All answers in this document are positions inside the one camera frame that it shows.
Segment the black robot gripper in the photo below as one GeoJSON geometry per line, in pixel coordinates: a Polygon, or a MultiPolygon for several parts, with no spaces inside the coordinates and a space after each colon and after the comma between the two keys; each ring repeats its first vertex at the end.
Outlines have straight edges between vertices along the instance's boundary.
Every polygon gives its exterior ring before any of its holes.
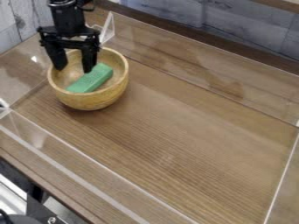
{"type": "Polygon", "coordinates": [[[81,50],[83,70],[87,74],[97,63],[99,32],[85,25],[85,12],[95,10],[95,0],[47,0],[53,25],[40,26],[40,43],[53,67],[61,70],[67,64],[64,49],[81,50]]]}

